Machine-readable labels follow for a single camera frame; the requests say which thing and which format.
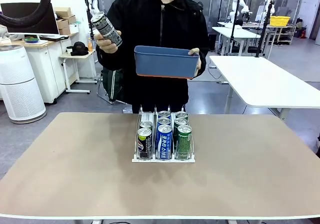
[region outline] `black trousers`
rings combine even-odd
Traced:
[[[132,105],[132,112],[138,114],[140,110],[141,104],[133,104]],[[157,105],[156,110],[157,112],[160,111],[167,111],[169,105]],[[175,105],[170,105],[171,112],[176,113],[182,110],[184,107],[184,104],[175,104]],[[144,112],[154,112],[155,111],[155,106],[154,105],[142,105],[142,109]]]

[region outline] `green can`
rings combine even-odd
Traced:
[[[178,127],[181,125],[188,125],[188,121],[184,118],[176,118],[174,120],[174,129],[173,129],[173,146],[174,150],[177,150],[177,141],[178,141]]]
[[[191,145],[192,128],[188,125],[178,127],[177,158],[187,160]]]
[[[183,112],[183,111],[181,111],[181,112],[177,112],[176,114],[175,114],[175,116],[176,116],[176,118],[184,118],[184,119],[187,119],[188,120],[188,113],[186,113],[186,112]]]

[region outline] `yellow basket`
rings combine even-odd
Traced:
[[[290,20],[287,16],[271,16],[270,26],[286,26]]]

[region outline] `orange bottle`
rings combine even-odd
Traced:
[[[93,51],[93,45],[92,45],[92,42],[91,42],[90,38],[89,38],[89,42],[88,42],[88,50],[89,51]]]

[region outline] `white can organizer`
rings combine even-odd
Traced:
[[[175,119],[176,119],[176,114],[171,113],[171,126],[172,126],[172,133],[174,130],[174,125],[175,125]],[[138,130],[140,128],[140,122],[142,121],[151,121],[153,123],[152,127],[152,158],[151,159],[142,159],[139,158],[138,154]],[[190,143],[190,151],[189,151],[189,156],[188,159],[186,160],[179,160],[176,158],[176,150],[173,145],[173,136],[171,136],[171,147],[173,148],[173,152],[171,154],[171,158],[168,160],[161,160],[157,158],[158,154],[155,149],[155,142],[156,142],[156,130],[157,130],[157,123],[158,123],[158,112],[157,109],[154,109],[153,113],[145,113],[143,112],[143,109],[140,108],[139,111],[139,116],[138,120],[136,123],[136,135],[135,135],[135,142],[134,142],[134,154],[133,154],[133,163],[194,163],[195,162],[195,147],[194,147],[194,139],[191,134],[191,143]]]

